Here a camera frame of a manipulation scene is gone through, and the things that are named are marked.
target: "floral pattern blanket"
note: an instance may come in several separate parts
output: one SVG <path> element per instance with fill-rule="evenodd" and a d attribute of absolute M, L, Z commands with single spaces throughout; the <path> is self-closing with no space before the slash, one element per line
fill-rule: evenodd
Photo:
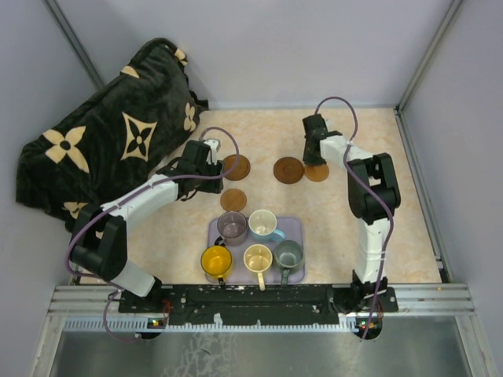
<path fill-rule="evenodd" d="M 117 78 L 24 146 L 16 201 L 71 229 L 87 203 L 106 203 L 144 183 L 207 110 L 189 90 L 186 65 L 167 39 L 146 43 Z"/>

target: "beige flower pattern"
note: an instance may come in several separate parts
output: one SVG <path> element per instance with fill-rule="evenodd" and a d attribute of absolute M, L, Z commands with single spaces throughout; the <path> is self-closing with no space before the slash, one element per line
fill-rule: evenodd
<path fill-rule="evenodd" d="M 120 73 L 135 77 L 136 79 L 140 78 L 140 75 L 138 74 L 138 72 L 136 72 L 136 69 L 134 69 L 130 65 L 127 65 L 126 67 L 124 67 Z"/>
<path fill-rule="evenodd" d="M 168 45 L 164 45 L 166 49 L 169 49 L 171 52 L 173 52 L 172 49 Z M 174 57 L 178 60 L 178 62 L 183 65 L 184 67 L 187 65 L 187 56 L 183 51 L 181 51 L 179 48 L 176 49 L 176 51 L 173 53 Z"/>
<path fill-rule="evenodd" d="M 196 114 L 196 108 L 190 106 L 190 103 L 187 102 L 185 106 L 185 121 L 183 122 L 183 129 L 185 131 L 192 132 L 196 129 L 196 122 L 194 122 L 194 115 Z"/>
<path fill-rule="evenodd" d="M 76 220 L 77 217 L 79 216 L 80 210 L 86 205 L 87 203 L 77 203 L 77 202 L 64 202 L 64 210 L 67 210 L 70 212 L 70 215 Z"/>
<path fill-rule="evenodd" d="M 86 158 L 76 147 L 82 140 L 84 132 L 86 132 L 86 126 L 72 128 L 65 136 L 56 130 L 47 130 L 42 135 L 53 146 L 46 150 L 46 156 L 55 163 L 60 163 L 65 156 L 68 156 L 80 170 L 89 173 L 89 165 L 87 165 Z"/>
<path fill-rule="evenodd" d="M 137 157 L 149 161 L 149 147 L 157 122 L 145 123 L 123 112 L 126 123 L 126 147 L 121 158 Z"/>

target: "cream mug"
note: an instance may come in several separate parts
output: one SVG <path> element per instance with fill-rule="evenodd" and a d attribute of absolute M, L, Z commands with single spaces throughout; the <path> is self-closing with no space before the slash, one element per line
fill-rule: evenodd
<path fill-rule="evenodd" d="M 270 210 L 256 210 L 248 219 L 248 226 L 254 240 L 259 242 L 285 240 L 285 234 L 276 229 L 277 219 Z"/>
<path fill-rule="evenodd" d="M 264 245 L 251 245 L 243 255 L 244 265 L 259 280 L 260 291 L 266 290 L 264 273 L 273 264 L 273 253 Z"/>

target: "table surface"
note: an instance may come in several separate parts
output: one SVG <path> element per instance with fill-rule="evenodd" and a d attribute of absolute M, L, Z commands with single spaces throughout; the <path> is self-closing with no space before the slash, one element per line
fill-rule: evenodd
<path fill-rule="evenodd" d="M 273 175 L 281 157 L 302 160 L 304 130 L 302 119 L 310 109 L 209 111 L 191 139 L 209 126 L 228 130 L 237 140 L 240 153 L 251 163 L 250 174 L 241 181 L 228 181 L 226 189 L 241 189 L 248 198 L 241 211 L 249 216 L 266 208 L 278 216 L 296 216 L 304 226 L 306 277 L 304 283 L 349 283 L 356 266 L 358 226 L 347 202 L 347 173 L 329 163 L 326 181 L 315 183 L 303 177 L 284 185 Z M 349 137 L 353 120 L 347 109 L 322 109 L 330 130 Z M 395 164 L 402 204 L 395 212 L 395 231 L 387 251 L 386 274 L 391 283 L 438 283 L 439 271 L 424 224 L 416 188 L 410 173 L 395 115 L 390 108 L 357 109 L 359 131 L 355 143 L 371 153 L 389 153 Z M 224 134 L 219 138 L 220 159 L 233 154 Z M 178 148 L 165 162 L 182 154 Z M 132 262 L 160 278 L 165 284 L 206 283 L 200 256 L 207 242 L 207 226 L 224 210 L 220 195 L 200 192 L 187 202 L 168 204 L 145 219 L 128 236 Z M 83 283 L 99 280 L 83 279 Z"/>

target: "white wall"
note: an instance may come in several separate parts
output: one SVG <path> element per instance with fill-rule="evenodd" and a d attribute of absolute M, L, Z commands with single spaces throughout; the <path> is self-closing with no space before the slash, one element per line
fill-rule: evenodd
<path fill-rule="evenodd" d="M 406 109 L 454 277 L 503 372 L 503 2 L 466 0 Z"/>
<path fill-rule="evenodd" d="M 166 37 L 213 107 L 313 106 L 338 94 L 395 106 L 449 0 L 59 0 L 91 59 L 113 79 Z"/>
<path fill-rule="evenodd" d="M 55 284 L 68 281 L 62 221 L 14 203 L 17 159 L 93 92 L 40 1 L 0 2 L 0 375 L 26 375 Z"/>

